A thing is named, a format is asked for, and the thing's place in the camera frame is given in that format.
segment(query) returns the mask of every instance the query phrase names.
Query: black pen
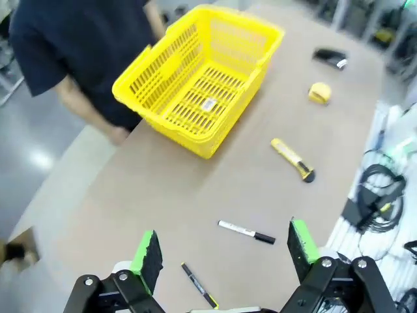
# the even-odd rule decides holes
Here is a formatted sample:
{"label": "black pen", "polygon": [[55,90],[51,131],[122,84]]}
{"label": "black pen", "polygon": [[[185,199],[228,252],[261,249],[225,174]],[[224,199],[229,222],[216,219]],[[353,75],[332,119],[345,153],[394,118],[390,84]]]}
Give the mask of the black pen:
{"label": "black pen", "polygon": [[219,304],[216,302],[216,300],[213,299],[213,297],[211,296],[211,294],[209,294],[202,287],[202,285],[198,282],[198,280],[196,279],[196,277],[194,276],[194,274],[191,273],[191,271],[188,268],[188,266],[184,262],[182,262],[181,263],[181,267],[182,267],[182,269],[184,269],[184,272],[187,274],[188,277],[190,277],[190,279],[193,282],[194,286],[198,289],[198,291],[200,291],[200,293],[203,295],[204,299],[207,300],[207,302],[211,305],[211,307],[214,308],[214,309],[218,309],[219,308]]}

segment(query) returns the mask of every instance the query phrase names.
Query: person's hand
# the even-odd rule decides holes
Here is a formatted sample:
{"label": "person's hand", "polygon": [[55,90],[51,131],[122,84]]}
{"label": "person's hand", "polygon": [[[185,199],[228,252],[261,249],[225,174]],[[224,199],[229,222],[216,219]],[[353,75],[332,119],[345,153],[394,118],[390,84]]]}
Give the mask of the person's hand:
{"label": "person's hand", "polygon": [[108,137],[113,145],[121,145],[129,135],[129,131],[124,127],[113,127]]}

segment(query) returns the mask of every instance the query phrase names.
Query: basket bottom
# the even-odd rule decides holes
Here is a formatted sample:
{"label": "basket bottom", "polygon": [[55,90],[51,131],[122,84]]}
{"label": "basket bottom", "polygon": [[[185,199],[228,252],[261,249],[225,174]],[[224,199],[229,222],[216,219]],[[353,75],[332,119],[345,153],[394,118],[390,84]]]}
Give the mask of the basket bottom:
{"label": "basket bottom", "polygon": [[190,134],[203,135],[216,124],[247,79],[219,63],[205,63],[165,110],[164,119]]}

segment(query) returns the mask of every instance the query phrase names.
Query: black computer mouse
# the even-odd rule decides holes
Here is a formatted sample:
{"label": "black computer mouse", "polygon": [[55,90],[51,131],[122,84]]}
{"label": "black computer mouse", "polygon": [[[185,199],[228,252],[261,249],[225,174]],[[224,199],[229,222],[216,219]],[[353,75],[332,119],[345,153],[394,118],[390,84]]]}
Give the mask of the black computer mouse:
{"label": "black computer mouse", "polygon": [[320,60],[331,67],[335,67],[338,70],[343,70],[347,65],[347,56],[345,53],[328,48],[315,50],[313,58]]}

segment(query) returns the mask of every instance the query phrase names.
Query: shirt sleeve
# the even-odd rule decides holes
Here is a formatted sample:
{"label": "shirt sleeve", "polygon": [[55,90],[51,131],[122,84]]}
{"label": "shirt sleeve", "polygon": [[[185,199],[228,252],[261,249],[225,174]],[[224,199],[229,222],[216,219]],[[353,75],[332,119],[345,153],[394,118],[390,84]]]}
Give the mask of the shirt sleeve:
{"label": "shirt sleeve", "polygon": [[67,75],[53,47],[40,34],[11,33],[10,43],[33,96],[55,87]]}

